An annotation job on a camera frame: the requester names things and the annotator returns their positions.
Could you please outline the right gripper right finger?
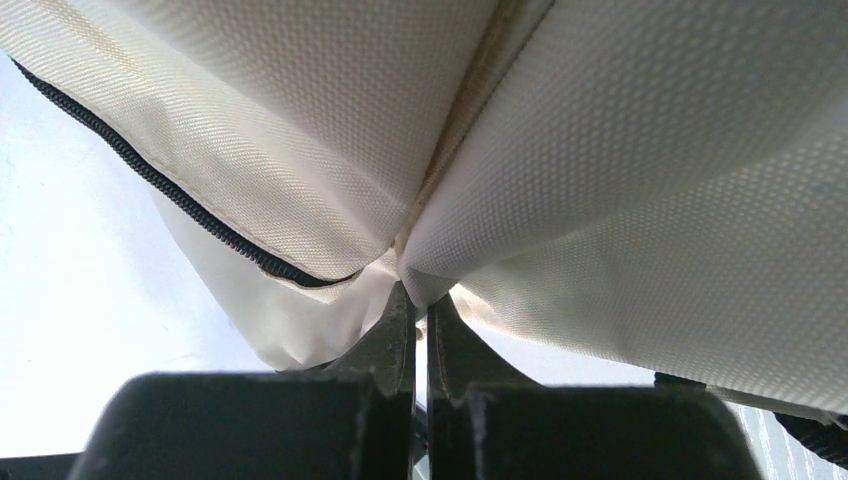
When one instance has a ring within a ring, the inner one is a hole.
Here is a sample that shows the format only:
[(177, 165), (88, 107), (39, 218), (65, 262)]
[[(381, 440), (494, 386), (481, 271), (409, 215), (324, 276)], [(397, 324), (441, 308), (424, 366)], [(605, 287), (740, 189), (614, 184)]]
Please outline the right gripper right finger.
[(692, 387), (546, 387), (498, 355), (450, 296), (427, 312), (434, 479), (756, 479), (731, 412)]

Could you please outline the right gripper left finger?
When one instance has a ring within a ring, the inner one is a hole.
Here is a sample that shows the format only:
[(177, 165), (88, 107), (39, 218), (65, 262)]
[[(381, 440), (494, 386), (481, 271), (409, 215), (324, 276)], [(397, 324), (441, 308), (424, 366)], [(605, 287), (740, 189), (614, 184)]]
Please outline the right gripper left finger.
[(105, 408), (74, 479), (407, 479), (416, 310), (395, 284), (323, 369), (146, 374)]

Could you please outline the beige canvas student bag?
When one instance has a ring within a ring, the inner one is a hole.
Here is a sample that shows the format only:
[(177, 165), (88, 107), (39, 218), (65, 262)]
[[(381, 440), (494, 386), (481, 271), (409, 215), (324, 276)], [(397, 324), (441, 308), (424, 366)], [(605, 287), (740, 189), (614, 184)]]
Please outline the beige canvas student bag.
[(843, 1), (5, 1), (258, 357), (394, 284), (847, 464)]

